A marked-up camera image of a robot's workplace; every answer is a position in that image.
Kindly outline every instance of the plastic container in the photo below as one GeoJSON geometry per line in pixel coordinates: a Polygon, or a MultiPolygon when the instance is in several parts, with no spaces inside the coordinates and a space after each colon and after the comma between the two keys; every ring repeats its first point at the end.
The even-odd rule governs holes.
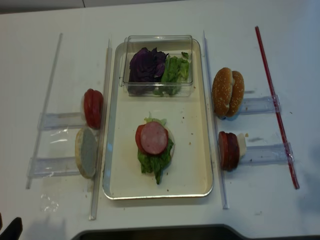
{"type": "Polygon", "coordinates": [[[193,86],[192,74],[192,37],[181,36],[129,36],[124,41],[126,49],[124,58],[123,84],[130,96],[189,96],[193,86]],[[142,48],[182,58],[182,52],[188,53],[189,74],[184,82],[130,82],[130,61],[142,48]]]}

